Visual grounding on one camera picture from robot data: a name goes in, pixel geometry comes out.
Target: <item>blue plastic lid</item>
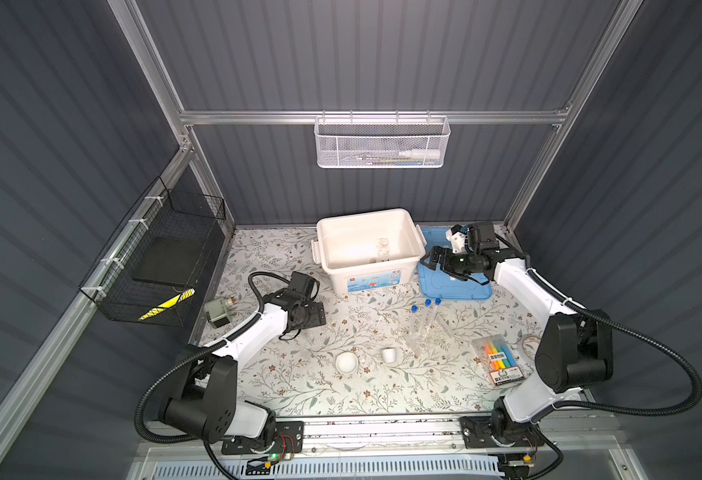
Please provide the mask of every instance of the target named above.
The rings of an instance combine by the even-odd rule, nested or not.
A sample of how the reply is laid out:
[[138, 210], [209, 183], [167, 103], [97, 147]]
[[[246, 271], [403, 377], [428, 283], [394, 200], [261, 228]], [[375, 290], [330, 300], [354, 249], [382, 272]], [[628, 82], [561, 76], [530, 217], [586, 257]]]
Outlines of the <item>blue plastic lid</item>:
[[[425, 251], [429, 252], [433, 246], [443, 246], [452, 248], [445, 235], [447, 228], [424, 228], [423, 237], [426, 245]], [[473, 274], [472, 278], [476, 282], [461, 282], [442, 272], [442, 268], [437, 266], [436, 270], [418, 264], [418, 278], [420, 280], [420, 290], [425, 298], [442, 300], [487, 300], [492, 296], [492, 286], [479, 285], [484, 283], [487, 277], [484, 274]]]

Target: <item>aluminum frame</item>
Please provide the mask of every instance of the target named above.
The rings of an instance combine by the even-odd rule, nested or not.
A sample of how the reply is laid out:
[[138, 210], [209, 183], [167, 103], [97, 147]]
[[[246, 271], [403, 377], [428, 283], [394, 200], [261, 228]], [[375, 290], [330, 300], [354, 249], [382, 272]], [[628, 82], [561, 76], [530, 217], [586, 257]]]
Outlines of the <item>aluminum frame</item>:
[[[422, 454], [477, 453], [496, 454], [523, 452], [524, 448], [465, 448], [459, 419], [462, 416], [489, 416], [489, 412], [429, 413], [367, 416], [298, 417], [289, 420], [306, 422], [303, 453], [297, 457], [333, 458], [338, 455], [406, 456]], [[160, 435], [178, 431], [160, 422], [148, 427]], [[540, 427], [564, 451], [609, 450], [624, 480], [644, 480], [635, 473], [643, 472], [635, 454], [626, 448], [625, 434], [615, 415], [595, 410], [560, 410], [540, 421]], [[207, 460], [201, 442], [185, 442], [157, 446], [143, 442], [138, 447], [128, 480], [151, 478], [158, 462]]]
[[[138, 60], [178, 145], [188, 146], [196, 151], [196, 158], [191, 162], [191, 171], [197, 179], [202, 193], [225, 199], [196, 134], [181, 121], [180, 113], [183, 111], [183, 102], [175, 90], [170, 74], [164, 66], [162, 56], [157, 50], [154, 38], [148, 30], [138, 4], [135, 0], [108, 0], [108, 6], [111, 7], [119, 27], [130, 44], [132, 53]], [[228, 232], [225, 233], [232, 234], [235, 222], [227, 204], [226, 218], [227, 227], [230, 225], [231, 228], [228, 228]]]
[[[191, 156], [190, 148], [178, 149], [170, 164], [162, 172], [164, 184], [172, 187], [177, 183]], [[149, 207], [156, 201], [150, 197], [157, 197], [163, 190], [164, 185], [161, 181], [154, 182], [154, 186], [138, 205], [131, 219], [136, 220], [145, 216]], [[125, 228], [108, 248], [106, 258], [112, 258], [117, 254], [135, 228], [138, 228], [137, 222], [126, 223]], [[98, 264], [98, 267], [88, 278], [86, 285], [97, 285], [107, 270], [108, 265], [105, 262]], [[52, 380], [58, 374], [58, 370], [63, 366], [68, 354], [73, 350], [96, 311], [95, 304], [84, 293], [77, 293], [45, 342], [39, 347], [34, 358], [23, 370], [20, 378], [2, 400], [0, 404], [0, 463], [23, 430], [24, 425], [47, 392]]]
[[591, 55], [584, 73], [580, 76], [580, 80], [575, 86], [572, 97], [568, 102], [567, 118], [560, 127], [556, 128], [549, 135], [543, 148], [540, 150], [538, 159], [535, 161], [514, 203], [511, 205], [509, 214], [505, 217], [505, 223], [510, 230], [516, 230], [517, 225], [519, 225], [521, 216], [525, 214], [532, 197], [538, 191], [540, 183], [542, 183], [543, 178], [548, 173], [548, 169], [554, 163], [556, 155], [572, 131], [572, 127], [580, 116], [580, 112], [583, 111], [588, 98], [594, 91], [596, 82], [599, 82], [599, 78], [604, 73], [607, 63], [609, 63], [610, 58], [615, 53], [617, 45], [623, 39], [628, 26], [634, 20], [634, 16], [636, 16], [636, 12], [639, 11], [643, 1], [622, 0], [617, 5], [615, 14], [612, 15], [610, 23], [606, 26], [606, 30], [602, 34], [596, 50], [594, 50], [594, 54]]
[[509, 110], [509, 111], [204, 111], [184, 110], [181, 121], [185, 125], [313, 125], [317, 118], [327, 123], [376, 123], [402, 121], [426, 123], [433, 118], [446, 117], [456, 125], [543, 124], [561, 125], [567, 119], [567, 110]]

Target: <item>clear plastic box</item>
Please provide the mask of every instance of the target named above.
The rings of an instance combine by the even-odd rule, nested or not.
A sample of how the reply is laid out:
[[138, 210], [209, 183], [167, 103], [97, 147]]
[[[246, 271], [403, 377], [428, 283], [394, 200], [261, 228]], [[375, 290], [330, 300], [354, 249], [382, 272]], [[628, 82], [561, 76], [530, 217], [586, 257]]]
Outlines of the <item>clear plastic box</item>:
[[502, 335], [484, 336], [472, 340], [471, 345], [479, 355], [492, 386], [507, 385], [525, 379]]

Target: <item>white wire basket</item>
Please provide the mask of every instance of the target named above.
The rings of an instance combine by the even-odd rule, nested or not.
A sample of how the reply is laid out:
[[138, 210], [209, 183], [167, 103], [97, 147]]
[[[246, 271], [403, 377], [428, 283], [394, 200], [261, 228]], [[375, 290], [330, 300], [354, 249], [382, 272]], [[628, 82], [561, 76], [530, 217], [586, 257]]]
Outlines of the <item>white wire basket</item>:
[[439, 168], [444, 164], [446, 117], [350, 114], [317, 117], [321, 168]]

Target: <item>label on box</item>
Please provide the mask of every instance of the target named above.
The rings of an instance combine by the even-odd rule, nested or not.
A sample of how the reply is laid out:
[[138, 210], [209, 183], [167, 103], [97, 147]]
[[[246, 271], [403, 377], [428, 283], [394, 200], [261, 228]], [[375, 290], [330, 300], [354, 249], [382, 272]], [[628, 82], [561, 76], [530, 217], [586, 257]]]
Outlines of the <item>label on box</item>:
[[505, 352], [490, 353], [487, 357], [489, 357], [490, 362], [497, 362], [498, 360], [505, 360], [507, 358]]
[[390, 270], [364, 276], [351, 276], [348, 280], [348, 286], [349, 292], [360, 292], [361, 290], [370, 290], [381, 286], [398, 285], [401, 281], [402, 271]]
[[508, 369], [500, 369], [496, 372], [490, 372], [490, 377], [495, 385], [502, 383], [515, 382], [525, 378], [521, 373], [521, 369], [517, 366], [512, 366]]

